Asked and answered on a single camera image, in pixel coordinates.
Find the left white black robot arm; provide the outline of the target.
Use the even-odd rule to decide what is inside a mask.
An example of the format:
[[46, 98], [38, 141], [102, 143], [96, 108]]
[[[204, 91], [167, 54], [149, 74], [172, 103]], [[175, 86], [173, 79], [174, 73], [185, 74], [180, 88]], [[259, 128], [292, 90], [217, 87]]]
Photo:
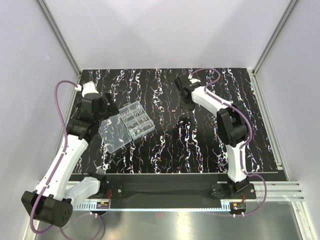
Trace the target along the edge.
[[25, 191], [21, 202], [29, 215], [29, 225], [40, 233], [34, 221], [50, 227], [64, 227], [73, 209], [91, 196], [101, 197], [108, 191], [107, 178], [99, 173], [85, 176], [67, 189], [76, 163], [99, 132], [101, 123], [119, 113], [110, 93], [99, 93], [93, 81], [75, 84], [81, 93], [76, 114], [67, 122], [60, 116], [64, 138], [48, 171], [33, 191]]

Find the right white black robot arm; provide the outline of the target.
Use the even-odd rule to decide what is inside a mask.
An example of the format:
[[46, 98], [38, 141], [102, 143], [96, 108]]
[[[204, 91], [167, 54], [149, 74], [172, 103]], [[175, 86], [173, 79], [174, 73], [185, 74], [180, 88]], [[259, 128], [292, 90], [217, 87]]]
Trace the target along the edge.
[[253, 131], [240, 102], [232, 103], [208, 90], [208, 85], [190, 75], [175, 78], [180, 92], [179, 107], [193, 111], [196, 105], [216, 117], [217, 136], [227, 150], [227, 186], [231, 196], [242, 192], [249, 185], [246, 168], [246, 145], [252, 140]]

